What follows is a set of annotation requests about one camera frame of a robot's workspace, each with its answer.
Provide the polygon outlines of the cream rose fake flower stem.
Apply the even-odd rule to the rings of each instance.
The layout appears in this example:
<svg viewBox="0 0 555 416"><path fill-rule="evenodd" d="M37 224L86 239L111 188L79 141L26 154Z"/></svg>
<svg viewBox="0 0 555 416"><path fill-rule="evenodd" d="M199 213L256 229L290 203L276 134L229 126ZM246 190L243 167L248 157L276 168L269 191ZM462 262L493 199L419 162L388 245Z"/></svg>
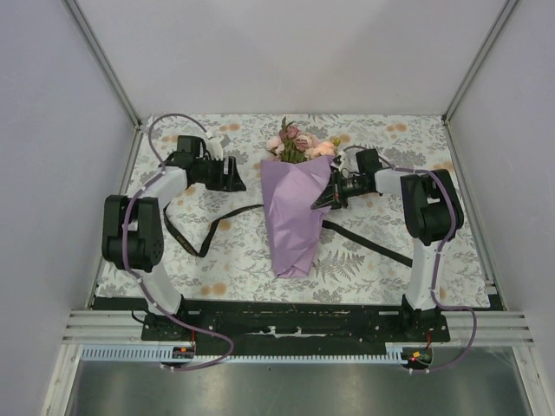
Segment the cream rose fake flower stem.
<svg viewBox="0 0 555 416"><path fill-rule="evenodd" d="M335 156L340 144L341 141L338 138L333 138L332 140L314 140L308 152L309 158L315 159L321 156Z"/></svg>

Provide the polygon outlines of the black ribbon with gold text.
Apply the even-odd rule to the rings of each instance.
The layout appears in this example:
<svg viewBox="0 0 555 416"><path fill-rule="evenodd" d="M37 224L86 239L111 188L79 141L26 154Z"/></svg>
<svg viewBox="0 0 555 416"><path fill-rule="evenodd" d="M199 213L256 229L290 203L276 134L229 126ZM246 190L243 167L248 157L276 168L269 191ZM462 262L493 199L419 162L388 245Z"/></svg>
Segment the black ribbon with gold text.
<svg viewBox="0 0 555 416"><path fill-rule="evenodd" d="M163 222L164 225L166 226L166 229L168 231L168 233L174 238L174 240L185 250L185 252L187 252L188 254L194 256L194 257L200 257L200 258L204 258L206 257L208 251L211 248L211 244L212 244L212 240L216 234L216 231L219 228L219 225L222 221L233 218L238 216L239 214L248 212L248 211L254 211L257 209L262 209L264 206L261 204L256 204L256 205L247 205L241 208L238 208L236 210L230 211L229 213L216 218L213 222L211 222L209 224L208 227L208 233L206 235L206 237L204 238L200 249L196 250L193 245L191 244L191 242L184 236L184 234L173 224L173 222L171 221L170 217L167 214L167 207L165 207L163 209ZM400 253L394 252L388 248L385 248L377 243L374 243L370 240L368 240L365 237L362 237L358 234L355 234L352 231L347 230L346 228L342 227L339 224L333 223L329 220L324 220L323 221L323 228L325 230L330 230L330 231L334 231L335 233L339 234L340 236L346 238L347 240L349 240L352 243L361 245L362 247L373 251L375 253L378 253L382 256L385 256L389 259L392 259L404 266L407 266L409 268L411 268L413 266L413 260L407 256L404 256Z"/></svg>

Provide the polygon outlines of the dark pink fake flower stem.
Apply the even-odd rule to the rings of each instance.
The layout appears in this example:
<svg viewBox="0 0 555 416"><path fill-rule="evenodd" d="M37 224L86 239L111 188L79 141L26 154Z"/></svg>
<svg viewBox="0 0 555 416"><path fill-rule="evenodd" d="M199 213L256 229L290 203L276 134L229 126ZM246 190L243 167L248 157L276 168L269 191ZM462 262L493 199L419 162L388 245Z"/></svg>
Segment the dark pink fake flower stem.
<svg viewBox="0 0 555 416"><path fill-rule="evenodd" d="M298 164L308 161L317 145L314 134L301 131L294 123L283 117L278 133L280 143L276 155L282 162Z"/></svg>

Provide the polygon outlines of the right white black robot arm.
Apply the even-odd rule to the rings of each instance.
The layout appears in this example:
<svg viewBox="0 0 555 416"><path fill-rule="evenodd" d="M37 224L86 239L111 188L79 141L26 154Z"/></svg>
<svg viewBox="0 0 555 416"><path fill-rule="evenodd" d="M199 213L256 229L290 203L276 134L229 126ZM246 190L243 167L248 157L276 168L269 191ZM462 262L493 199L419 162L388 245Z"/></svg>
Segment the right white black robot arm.
<svg viewBox="0 0 555 416"><path fill-rule="evenodd" d="M446 169L408 169L389 164L375 149L359 147L357 171L345 172L342 164L331 169L330 181L311 208L341 209L350 198L370 193L394 195L402 200L404 223L413 238L413 258L408 262L411 277L402 297L399 335L417 341L440 324L441 311L436 289L443 270L444 255L464 213Z"/></svg>

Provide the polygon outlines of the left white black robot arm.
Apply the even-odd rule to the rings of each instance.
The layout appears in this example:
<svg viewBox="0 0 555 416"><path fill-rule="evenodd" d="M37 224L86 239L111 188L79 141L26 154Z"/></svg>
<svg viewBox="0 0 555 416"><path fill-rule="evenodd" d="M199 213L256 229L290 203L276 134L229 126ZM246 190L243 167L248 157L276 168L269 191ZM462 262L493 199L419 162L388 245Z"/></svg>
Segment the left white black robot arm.
<svg viewBox="0 0 555 416"><path fill-rule="evenodd" d="M135 194L110 195L103 212L103 258L138 283L149 311L163 316L160 328L172 340L184 339L191 319L180 312L183 297L162 264L163 211L191 185L208 191L244 192L236 159L225 156L221 140L180 135L177 149Z"/></svg>

